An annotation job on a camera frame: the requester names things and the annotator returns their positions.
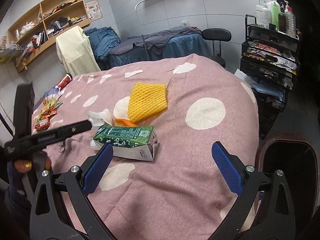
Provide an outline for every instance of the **orange carrot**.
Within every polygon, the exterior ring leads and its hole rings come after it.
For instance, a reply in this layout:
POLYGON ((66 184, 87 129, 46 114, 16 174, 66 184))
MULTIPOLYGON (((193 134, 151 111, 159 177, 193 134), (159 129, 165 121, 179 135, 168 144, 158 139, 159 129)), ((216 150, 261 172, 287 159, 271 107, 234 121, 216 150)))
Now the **orange carrot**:
POLYGON ((121 122, 124 124, 124 126, 128 126, 128 127, 135 127, 137 126, 136 124, 134 124, 133 122, 130 122, 129 120, 127 119, 115 119, 116 122, 121 122))

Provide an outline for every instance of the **green juice carton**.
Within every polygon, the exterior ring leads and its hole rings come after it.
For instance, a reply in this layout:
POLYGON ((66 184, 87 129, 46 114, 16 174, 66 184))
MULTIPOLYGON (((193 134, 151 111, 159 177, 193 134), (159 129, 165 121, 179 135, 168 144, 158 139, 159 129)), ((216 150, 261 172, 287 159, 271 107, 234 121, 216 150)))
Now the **green juice carton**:
POLYGON ((141 161, 153 161, 159 145, 154 126, 102 125, 93 137, 93 141, 100 147, 104 143, 110 143, 114 156, 141 161))

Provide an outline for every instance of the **pink bedsheet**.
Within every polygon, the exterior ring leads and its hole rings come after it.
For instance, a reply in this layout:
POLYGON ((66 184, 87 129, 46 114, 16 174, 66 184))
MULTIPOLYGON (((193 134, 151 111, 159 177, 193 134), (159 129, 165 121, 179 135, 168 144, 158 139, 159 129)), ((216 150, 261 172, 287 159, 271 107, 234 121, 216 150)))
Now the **pink bedsheet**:
MULTIPOLYGON (((245 165, 254 164, 258 146, 254 95, 242 80, 195 54, 137 62, 74 78, 60 98, 63 105, 51 128, 87 119, 87 111, 108 108, 113 113, 136 82, 168 84, 168 109, 137 123, 155 126, 160 143, 156 159, 114 157, 89 200, 119 240, 207 239, 221 223, 220 211, 232 195, 212 159, 211 147, 221 141, 245 165), (183 66, 174 74, 179 65, 183 66), (125 77, 136 70, 142 72, 125 77)), ((97 129, 68 139, 63 154, 61 143, 49 146, 53 171, 68 171, 94 155, 90 140, 97 129)), ((64 198, 71 219, 81 229, 67 194, 64 198)))

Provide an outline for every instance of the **gray blanket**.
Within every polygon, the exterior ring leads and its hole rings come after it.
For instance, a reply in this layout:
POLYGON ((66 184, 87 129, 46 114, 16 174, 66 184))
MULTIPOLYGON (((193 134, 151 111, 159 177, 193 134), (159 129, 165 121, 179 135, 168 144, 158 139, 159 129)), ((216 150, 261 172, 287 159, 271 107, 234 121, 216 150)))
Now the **gray blanket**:
MULTIPOLYGON (((173 27, 170 30, 160 31, 156 33, 151 33, 144 36, 147 49, 157 55, 162 53, 162 49, 166 43, 177 36, 192 34, 192 33, 199 33, 201 34, 201 30, 191 28, 191 27, 184 27, 178 26, 173 27)), ((127 39, 122 41, 119 46, 111 49, 109 54, 111 55, 122 55, 127 53, 129 50, 134 49, 135 47, 144 47, 142 37, 136 37, 127 39)))

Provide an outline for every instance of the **poster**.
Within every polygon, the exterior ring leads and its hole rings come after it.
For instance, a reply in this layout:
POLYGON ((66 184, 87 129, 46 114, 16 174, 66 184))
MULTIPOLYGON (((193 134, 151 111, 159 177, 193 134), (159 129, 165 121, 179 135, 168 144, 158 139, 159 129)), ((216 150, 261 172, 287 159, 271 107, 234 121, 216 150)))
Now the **poster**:
POLYGON ((88 17, 92 22, 95 20, 99 20, 103 17, 98 0, 86 2, 84 5, 88 13, 88 17))

